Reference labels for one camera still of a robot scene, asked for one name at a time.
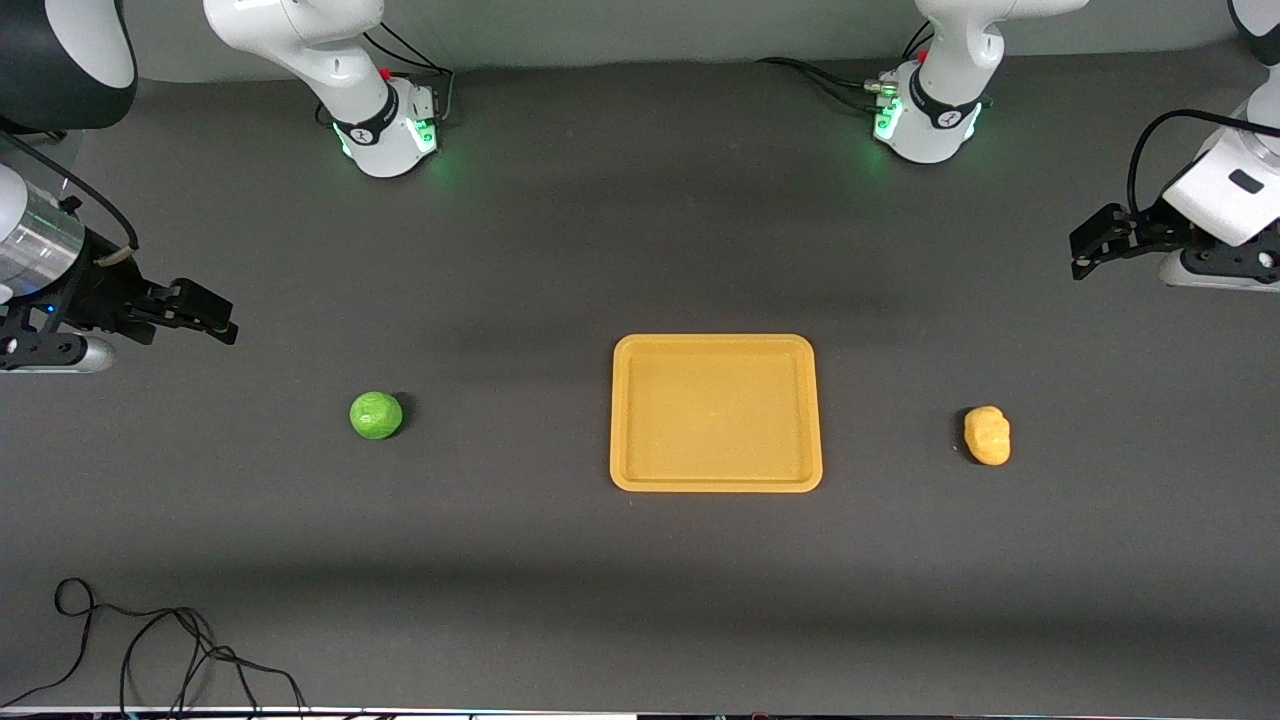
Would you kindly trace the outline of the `yellow plastic tray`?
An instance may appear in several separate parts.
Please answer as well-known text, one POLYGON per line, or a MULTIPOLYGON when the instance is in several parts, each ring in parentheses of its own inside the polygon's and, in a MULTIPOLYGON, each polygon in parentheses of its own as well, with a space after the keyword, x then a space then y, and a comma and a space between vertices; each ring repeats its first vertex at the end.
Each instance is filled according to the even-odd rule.
POLYGON ((823 477, 817 359, 799 334, 628 334, 609 473, 632 493, 800 495, 823 477))

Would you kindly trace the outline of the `yellow potato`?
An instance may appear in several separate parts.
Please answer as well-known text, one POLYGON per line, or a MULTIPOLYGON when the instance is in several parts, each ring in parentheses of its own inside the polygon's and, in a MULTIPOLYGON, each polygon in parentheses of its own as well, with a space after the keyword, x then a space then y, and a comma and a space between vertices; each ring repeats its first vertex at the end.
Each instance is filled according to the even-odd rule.
POLYGON ((982 465, 1001 466, 1011 457, 1011 425, 1000 407, 970 409, 963 420, 963 438, 972 457, 982 465))

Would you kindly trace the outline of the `green apple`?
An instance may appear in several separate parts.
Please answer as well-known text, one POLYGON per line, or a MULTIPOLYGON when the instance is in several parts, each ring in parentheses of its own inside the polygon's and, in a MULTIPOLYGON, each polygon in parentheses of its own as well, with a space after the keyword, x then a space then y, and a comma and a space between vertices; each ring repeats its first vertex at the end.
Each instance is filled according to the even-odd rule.
POLYGON ((352 401, 348 419, 353 430, 362 438, 387 439, 399 430, 404 421, 404 410, 396 396, 370 391, 352 401))

